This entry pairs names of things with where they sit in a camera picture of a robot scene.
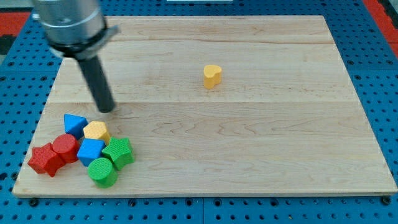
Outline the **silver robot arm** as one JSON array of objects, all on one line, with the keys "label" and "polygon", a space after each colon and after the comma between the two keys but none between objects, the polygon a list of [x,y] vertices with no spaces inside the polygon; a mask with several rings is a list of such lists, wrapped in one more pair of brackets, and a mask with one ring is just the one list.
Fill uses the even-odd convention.
[{"label": "silver robot arm", "polygon": [[59,57],[89,60],[120,32],[110,27],[98,0],[33,0],[51,51]]}]

